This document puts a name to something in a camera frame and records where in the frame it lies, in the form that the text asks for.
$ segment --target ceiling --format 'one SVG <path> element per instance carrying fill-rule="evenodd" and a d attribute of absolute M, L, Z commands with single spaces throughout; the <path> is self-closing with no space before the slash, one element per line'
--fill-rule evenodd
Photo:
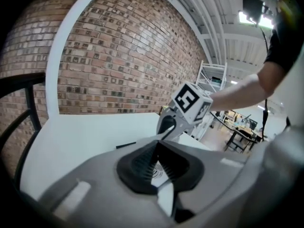
<path fill-rule="evenodd" d="M 276 0 L 262 0 L 274 12 Z M 227 63 L 227 84 L 256 73 L 266 58 L 266 46 L 260 28 L 241 24 L 238 13 L 243 0 L 179 0 L 193 18 L 207 45 L 208 62 Z M 263 28 L 267 40 L 271 29 Z M 273 96 L 268 104 L 273 112 L 282 112 L 279 99 Z"/>

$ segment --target black cable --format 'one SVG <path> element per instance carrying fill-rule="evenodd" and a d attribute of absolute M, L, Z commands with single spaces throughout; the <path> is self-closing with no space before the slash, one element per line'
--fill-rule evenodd
<path fill-rule="evenodd" d="M 261 29 L 263 37 L 264 37 L 264 41 L 266 44 L 266 51 L 268 54 L 268 44 L 267 44 L 266 35 L 261 27 L 260 27 L 260 29 Z M 266 125 L 267 119 L 268 119 L 268 107 L 267 107 L 267 99 L 265 99 L 265 109 L 263 110 L 263 128 L 262 128 L 262 140 L 263 141 L 264 141 L 264 131 L 265 131 L 265 125 Z"/>

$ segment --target chair backrest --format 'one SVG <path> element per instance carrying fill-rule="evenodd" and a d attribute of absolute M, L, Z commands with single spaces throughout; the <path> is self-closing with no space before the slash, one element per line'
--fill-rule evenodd
<path fill-rule="evenodd" d="M 23 169 L 23 165 L 27 154 L 34 142 L 36 136 L 38 135 L 41 124 L 38 118 L 38 114 L 36 111 L 35 100 L 34 100 L 34 90 L 33 85 L 44 83 L 45 82 L 45 73 L 33 73 L 33 74 L 25 74 L 25 75 L 16 75 L 7 78 L 0 79 L 0 98 L 13 93 L 17 90 L 25 89 L 26 101 L 28 109 L 24 111 L 20 116 L 18 116 L 8 127 L 4 130 L 4 132 L 0 136 L 0 155 L 4 144 L 10 137 L 10 135 L 16 130 L 16 128 L 29 116 L 33 126 L 34 126 L 34 134 L 30 138 L 28 144 L 24 148 L 21 157 L 18 161 L 15 176 L 14 176 L 14 184 L 16 189 L 20 189 L 20 179 L 21 173 Z"/>

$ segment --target bright light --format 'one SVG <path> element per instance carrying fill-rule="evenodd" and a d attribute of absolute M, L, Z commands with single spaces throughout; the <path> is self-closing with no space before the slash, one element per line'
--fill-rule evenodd
<path fill-rule="evenodd" d="M 252 24 L 252 25 L 254 24 L 253 22 L 247 20 L 247 17 L 243 12 L 239 12 L 238 17 L 239 17 L 239 21 L 241 23 Z M 270 28 L 270 29 L 274 28 L 271 19 L 265 18 L 264 15 L 262 15 L 261 21 L 259 22 L 258 25 L 263 26 L 263 27 L 267 27 L 267 28 Z"/>
<path fill-rule="evenodd" d="M 260 106 L 260 105 L 258 105 L 258 108 L 261 108 L 262 110 L 265 110 L 265 108 L 264 107 L 262 107 L 262 106 Z"/>

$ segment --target black t-shirt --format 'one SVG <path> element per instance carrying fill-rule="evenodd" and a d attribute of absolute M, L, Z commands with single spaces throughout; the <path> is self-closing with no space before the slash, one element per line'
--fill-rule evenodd
<path fill-rule="evenodd" d="M 265 62 L 275 62 L 288 72 L 304 42 L 303 0 L 284 1 L 291 5 L 292 11 L 277 14 Z"/>

